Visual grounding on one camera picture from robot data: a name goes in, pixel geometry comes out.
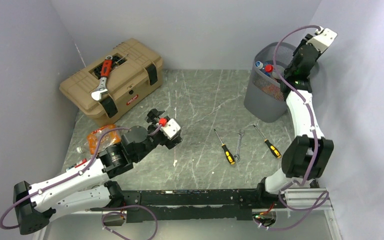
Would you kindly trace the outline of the clear bottle red cap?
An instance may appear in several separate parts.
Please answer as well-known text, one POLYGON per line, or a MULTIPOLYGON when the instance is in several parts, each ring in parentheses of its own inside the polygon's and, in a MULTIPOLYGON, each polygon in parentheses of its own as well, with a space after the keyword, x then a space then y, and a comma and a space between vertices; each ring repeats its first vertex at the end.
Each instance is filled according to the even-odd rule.
POLYGON ((284 71, 285 71, 285 68, 281 65, 273 66, 272 64, 266 64, 264 67, 264 73, 269 77, 271 77, 273 80, 277 81, 278 83, 282 82, 280 76, 282 77, 284 76, 284 71))

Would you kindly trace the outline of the large orange label bottle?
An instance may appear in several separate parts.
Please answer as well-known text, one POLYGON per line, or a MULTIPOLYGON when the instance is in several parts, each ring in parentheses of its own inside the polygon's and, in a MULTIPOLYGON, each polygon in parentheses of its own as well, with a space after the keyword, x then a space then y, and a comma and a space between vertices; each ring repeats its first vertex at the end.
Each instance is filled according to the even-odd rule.
POLYGON ((280 102, 284 102, 284 95, 280 89, 279 86, 276 86, 275 84, 272 84, 272 83, 265 83, 263 86, 260 87, 260 89, 262 90, 263 93, 265 93, 266 95, 268 95, 269 97, 277 100, 277 101, 280 101, 280 102))

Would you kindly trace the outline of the blue label water bottle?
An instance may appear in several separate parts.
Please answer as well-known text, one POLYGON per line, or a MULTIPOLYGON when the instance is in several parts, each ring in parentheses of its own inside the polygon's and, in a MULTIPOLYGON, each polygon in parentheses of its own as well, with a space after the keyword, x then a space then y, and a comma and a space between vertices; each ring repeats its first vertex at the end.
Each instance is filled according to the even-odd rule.
POLYGON ((270 78, 271 74, 266 71, 266 65, 267 65, 267 63, 262 63, 261 61, 256 61, 255 64, 254 64, 254 66, 258 70, 260 70, 260 72, 262 72, 263 74, 265 74, 266 76, 268 76, 270 78))

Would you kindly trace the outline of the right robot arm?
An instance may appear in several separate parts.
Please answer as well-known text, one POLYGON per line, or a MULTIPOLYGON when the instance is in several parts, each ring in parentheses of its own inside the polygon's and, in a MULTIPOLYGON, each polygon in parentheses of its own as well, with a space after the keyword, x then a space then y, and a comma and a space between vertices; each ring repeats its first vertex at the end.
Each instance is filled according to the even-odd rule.
POLYGON ((272 76, 280 81, 280 91, 291 114, 294 139, 281 155, 281 167, 258 185, 256 203, 267 208, 284 203, 291 188, 310 188, 321 177, 334 150, 319 127, 313 107, 310 74, 318 59, 332 45, 338 34, 329 28, 307 34, 292 52, 286 66, 279 67, 278 53, 283 43, 274 47, 272 76))

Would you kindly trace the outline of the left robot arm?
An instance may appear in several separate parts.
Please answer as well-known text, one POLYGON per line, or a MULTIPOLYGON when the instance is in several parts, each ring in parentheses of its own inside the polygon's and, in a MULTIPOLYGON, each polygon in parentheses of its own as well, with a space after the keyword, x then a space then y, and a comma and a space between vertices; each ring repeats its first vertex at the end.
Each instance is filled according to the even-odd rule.
POLYGON ((13 204, 20 234, 37 232, 51 221, 82 209, 117 210, 126 205, 121 187, 112 179, 131 170, 157 146, 172 149, 182 141, 176 119, 162 114, 153 108, 146 116, 148 127, 124 128, 119 142, 59 176, 35 184, 17 183, 13 204))

